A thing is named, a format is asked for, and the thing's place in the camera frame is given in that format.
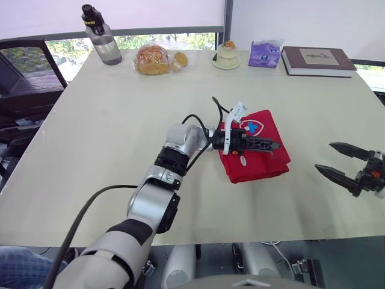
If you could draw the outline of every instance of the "plastic bag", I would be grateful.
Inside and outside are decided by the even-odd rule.
[[[280,46],[283,40],[263,40],[251,43],[249,66],[276,68],[281,57]]]
[[[136,70],[141,74],[159,75],[177,71],[188,64],[183,52],[168,51],[162,46],[151,43],[143,45],[134,60]]]

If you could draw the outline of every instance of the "floor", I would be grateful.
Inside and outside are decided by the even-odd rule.
[[[302,257],[318,259],[321,262],[327,289],[385,288],[385,237],[350,238],[322,241],[285,241],[278,245],[282,253],[295,261]],[[47,248],[30,248],[42,253]],[[159,288],[162,269],[172,246],[153,246],[150,260],[156,270],[146,280],[145,288]],[[277,251],[268,246],[280,273],[289,278],[286,263]],[[58,248],[50,248],[44,256],[55,258]],[[204,244],[202,257],[197,263],[197,277],[234,274],[231,244]]]

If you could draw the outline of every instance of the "white wall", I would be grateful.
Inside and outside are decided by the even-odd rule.
[[[0,0],[0,39],[79,32],[83,4],[112,29],[223,26],[224,0]]]
[[[277,37],[288,46],[342,48],[350,58],[385,61],[385,0],[234,0],[237,47]]]

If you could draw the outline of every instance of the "person's leg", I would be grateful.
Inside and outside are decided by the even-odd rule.
[[[35,289],[43,286],[52,260],[24,247],[0,246],[0,287]],[[67,266],[63,262],[62,271]]]

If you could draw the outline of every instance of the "white cable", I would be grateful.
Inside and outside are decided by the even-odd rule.
[[[264,245],[269,245],[269,246],[272,246],[272,245],[278,245],[279,243],[281,243],[282,241],[276,241],[276,242],[272,242],[272,241],[269,241],[269,242],[260,242]]]
[[[295,276],[294,276],[294,271],[293,271],[293,268],[291,267],[291,264],[289,262],[289,260],[284,256],[284,254],[282,254],[282,252],[280,251],[280,249],[278,249],[278,247],[274,244],[274,243],[271,243],[271,245],[277,250],[277,252],[279,253],[279,255],[281,255],[281,257],[284,259],[284,261],[287,263],[287,265],[289,266],[289,270],[291,272],[291,276],[293,278],[293,280],[295,280]]]

